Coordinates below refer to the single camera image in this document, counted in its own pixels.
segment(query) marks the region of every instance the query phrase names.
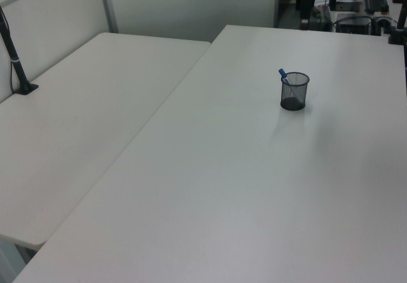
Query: tabletop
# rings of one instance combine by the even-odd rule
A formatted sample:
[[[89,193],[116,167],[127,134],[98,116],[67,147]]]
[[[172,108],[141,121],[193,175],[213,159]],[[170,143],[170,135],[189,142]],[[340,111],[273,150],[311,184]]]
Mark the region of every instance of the tabletop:
[[[351,11],[331,11],[331,19],[333,22],[337,21],[337,16],[338,14],[342,13],[342,14],[350,14],[350,15],[356,15],[356,16],[369,16],[369,17],[389,17],[387,20],[390,21],[390,24],[395,26],[396,22],[399,20],[399,15],[400,15],[400,11],[401,11],[401,4],[399,3],[393,3],[392,0],[386,0],[387,4],[389,5],[389,13],[386,15],[382,15],[380,12],[376,12],[373,15],[369,15],[367,14],[364,9],[365,7],[365,2],[364,0],[360,0],[361,4],[360,4],[360,11],[359,13],[354,13]],[[382,36],[385,36],[386,38],[389,36],[388,34],[382,34]]]
[[[15,282],[403,282],[406,159],[403,47],[227,26]]]
[[[208,46],[103,33],[0,104],[0,237],[41,247]]]

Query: blue pen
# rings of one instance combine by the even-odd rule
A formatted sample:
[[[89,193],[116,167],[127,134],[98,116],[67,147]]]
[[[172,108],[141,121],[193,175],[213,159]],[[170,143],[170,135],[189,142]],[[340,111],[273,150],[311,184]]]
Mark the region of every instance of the blue pen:
[[[289,85],[289,86],[292,86],[292,85],[293,85],[293,84],[290,82],[290,80],[288,79],[287,73],[285,73],[283,69],[280,69],[280,70],[279,70],[279,73],[280,73],[280,75],[281,75],[281,77],[282,77],[282,80],[283,80],[287,85]],[[292,94],[298,99],[298,97],[297,97],[295,91],[293,91],[293,88],[292,88],[292,87],[290,87],[289,93],[290,93],[290,94],[292,93]]]
[[[290,81],[288,80],[287,73],[285,73],[283,69],[280,69],[280,70],[279,70],[279,73],[281,74],[282,80],[283,80],[286,84],[292,85],[292,84],[290,83]]]

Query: cable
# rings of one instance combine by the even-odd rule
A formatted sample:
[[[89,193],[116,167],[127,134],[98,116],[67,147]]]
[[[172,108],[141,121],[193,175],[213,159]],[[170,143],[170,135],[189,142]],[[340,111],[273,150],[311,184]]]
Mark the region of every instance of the cable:
[[[345,17],[345,18],[339,19],[339,20],[335,21],[334,23],[332,23],[332,25],[338,24],[338,23],[343,22],[343,21],[352,20],[352,19],[358,19],[358,18],[368,18],[368,19],[370,19],[370,21],[373,20],[373,19],[372,19],[371,17],[369,17],[369,16],[352,16],[352,17]]]
[[[394,21],[396,24],[398,24],[398,22],[397,21],[395,21],[393,18],[391,18],[391,17],[386,17],[386,16],[379,16],[379,17],[376,17],[376,19],[380,19],[380,18],[386,18],[386,19],[390,19],[391,21]]]

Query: white desk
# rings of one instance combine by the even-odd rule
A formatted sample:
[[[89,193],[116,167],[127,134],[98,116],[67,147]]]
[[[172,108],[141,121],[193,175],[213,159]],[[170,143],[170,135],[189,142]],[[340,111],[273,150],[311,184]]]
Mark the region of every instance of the white desk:
[[[390,17],[395,21],[399,20],[399,15],[400,15],[400,11],[401,11],[401,4],[396,4],[393,3],[392,0],[387,0],[387,4],[389,5],[389,14],[388,15],[382,15],[380,12],[376,12],[374,15],[369,15],[367,14],[364,10],[365,10],[365,2],[364,0],[362,0],[361,6],[360,6],[360,10],[359,13],[354,13],[354,12],[344,12],[344,11],[332,11],[331,12],[331,19],[332,22],[337,21],[337,16],[339,13],[346,13],[346,14],[351,14],[351,15],[367,15],[370,17]],[[396,25],[395,21],[392,21],[390,19],[388,19],[391,22],[391,25]]]
[[[100,34],[0,105],[0,237],[38,249],[209,44]]]
[[[227,26],[15,282],[403,282],[406,159],[402,47]]]

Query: wall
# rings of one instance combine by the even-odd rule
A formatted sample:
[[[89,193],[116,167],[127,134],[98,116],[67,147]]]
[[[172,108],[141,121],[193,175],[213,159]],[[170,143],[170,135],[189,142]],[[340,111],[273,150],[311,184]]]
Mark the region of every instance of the wall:
[[[109,6],[120,33],[212,42],[226,24],[273,27],[276,2],[109,0]]]
[[[3,11],[29,81],[109,31],[102,0],[18,0]],[[11,95],[9,71],[10,59],[0,41],[0,102]]]

